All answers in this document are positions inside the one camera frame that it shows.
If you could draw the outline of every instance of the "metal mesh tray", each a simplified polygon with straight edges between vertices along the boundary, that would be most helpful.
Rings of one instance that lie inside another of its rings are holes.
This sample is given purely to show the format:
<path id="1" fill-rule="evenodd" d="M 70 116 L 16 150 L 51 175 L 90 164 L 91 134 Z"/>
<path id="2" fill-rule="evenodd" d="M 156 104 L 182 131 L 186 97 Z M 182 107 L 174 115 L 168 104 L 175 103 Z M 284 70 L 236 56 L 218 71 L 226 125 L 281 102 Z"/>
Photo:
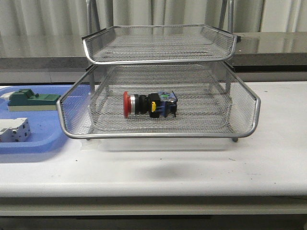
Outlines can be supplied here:
<path id="1" fill-rule="evenodd" d="M 174 91 L 177 116 L 123 115 L 123 92 Z M 71 138 L 224 137 L 253 133 L 260 99 L 221 62 L 92 66 L 57 103 Z"/>
<path id="2" fill-rule="evenodd" d="M 234 34 L 206 25 L 113 26 L 83 38 L 94 64 L 219 61 L 235 45 Z"/>

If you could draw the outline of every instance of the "white table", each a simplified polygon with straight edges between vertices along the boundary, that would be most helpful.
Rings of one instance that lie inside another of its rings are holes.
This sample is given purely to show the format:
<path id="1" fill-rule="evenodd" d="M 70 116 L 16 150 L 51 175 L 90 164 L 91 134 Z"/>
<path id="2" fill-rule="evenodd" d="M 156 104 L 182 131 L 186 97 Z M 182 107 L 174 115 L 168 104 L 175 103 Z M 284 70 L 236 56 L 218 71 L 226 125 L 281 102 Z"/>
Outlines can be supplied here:
<path id="1" fill-rule="evenodd" d="M 0 196 L 307 195 L 307 82 L 248 85 L 261 98 L 260 121 L 237 143 L 69 139 L 53 152 L 0 155 Z"/>

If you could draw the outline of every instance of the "green component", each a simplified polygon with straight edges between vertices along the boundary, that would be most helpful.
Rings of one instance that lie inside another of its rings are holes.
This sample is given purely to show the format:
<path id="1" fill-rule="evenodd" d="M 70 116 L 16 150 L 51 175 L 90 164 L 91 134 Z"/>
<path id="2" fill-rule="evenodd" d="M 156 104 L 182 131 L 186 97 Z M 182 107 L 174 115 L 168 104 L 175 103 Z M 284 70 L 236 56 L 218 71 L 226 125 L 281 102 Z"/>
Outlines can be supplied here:
<path id="1" fill-rule="evenodd" d="M 58 94 L 34 94 L 31 89 L 24 89 L 14 92 L 10 96 L 10 101 L 8 102 L 8 107 L 13 106 L 33 106 L 34 110 L 37 110 L 37 106 L 42 106 L 45 108 L 46 105 L 56 105 L 57 100 L 60 98 Z"/>

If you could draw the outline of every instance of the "yellow terminal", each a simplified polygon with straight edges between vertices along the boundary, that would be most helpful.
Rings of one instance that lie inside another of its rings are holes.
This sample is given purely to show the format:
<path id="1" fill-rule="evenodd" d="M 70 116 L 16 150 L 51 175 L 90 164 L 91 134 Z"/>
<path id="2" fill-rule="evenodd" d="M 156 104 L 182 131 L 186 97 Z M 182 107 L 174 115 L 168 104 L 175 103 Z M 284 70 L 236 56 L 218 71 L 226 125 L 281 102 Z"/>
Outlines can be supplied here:
<path id="1" fill-rule="evenodd" d="M 155 102 L 152 102 L 152 112 L 156 111 L 157 109 L 157 105 L 155 104 Z"/>

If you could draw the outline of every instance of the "white curtain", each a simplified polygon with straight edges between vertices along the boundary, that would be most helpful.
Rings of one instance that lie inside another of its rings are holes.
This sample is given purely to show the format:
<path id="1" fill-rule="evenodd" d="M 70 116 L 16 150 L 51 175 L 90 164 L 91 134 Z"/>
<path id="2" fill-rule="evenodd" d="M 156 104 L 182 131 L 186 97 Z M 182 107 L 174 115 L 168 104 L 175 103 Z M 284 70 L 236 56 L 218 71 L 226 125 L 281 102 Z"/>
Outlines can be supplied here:
<path id="1" fill-rule="evenodd" d="M 97 0 L 101 28 L 112 25 L 218 26 L 221 0 Z M 307 31 L 307 0 L 235 0 L 234 32 Z M 224 29 L 227 29 L 227 14 Z M 0 33 L 85 35 L 85 0 L 0 0 Z"/>

